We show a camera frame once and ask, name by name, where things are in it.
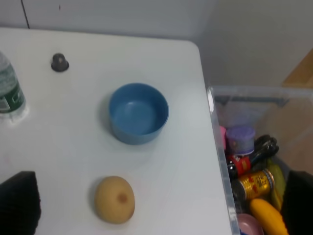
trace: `plastic bin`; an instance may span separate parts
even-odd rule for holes
[[[248,124],[256,137],[270,134],[280,150],[276,162],[287,177],[289,169],[313,174],[313,92],[263,87],[215,86],[207,90],[216,148],[220,161],[233,235],[239,235],[236,206],[219,125]]]

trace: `white wall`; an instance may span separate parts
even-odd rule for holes
[[[21,0],[0,0],[0,26],[27,28]]]
[[[312,0],[219,0],[197,41],[213,84],[277,86],[313,47]]]
[[[25,26],[19,2],[0,2],[0,25]],[[313,47],[312,0],[23,2],[30,28],[192,40],[207,85],[280,85]]]

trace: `clear plastic container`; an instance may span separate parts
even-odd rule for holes
[[[233,235],[240,234],[219,125],[251,125],[256,137],[270,134],[280,150],[275,161],[285,177],[289,169],[313,174],[313,92],[263,87],[216,86],[207,90],[221,175]]]
[[[25,98],[8,58],[0,51],[0,120],[23,116]]]

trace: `can label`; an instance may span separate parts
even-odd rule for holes
[[[0,72],[0,114],[17,110],[25,102],[13,67],[9,65]]]
[[[239,181],[246,192],[246,199],[268,194],[273,188],[273,180],[266,170],[242,176]]]

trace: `black knob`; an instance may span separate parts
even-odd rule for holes
[[[63,72],[69,68],[69,63],[61,53],[56,53],[52,57],[51,67],[56,72]]]

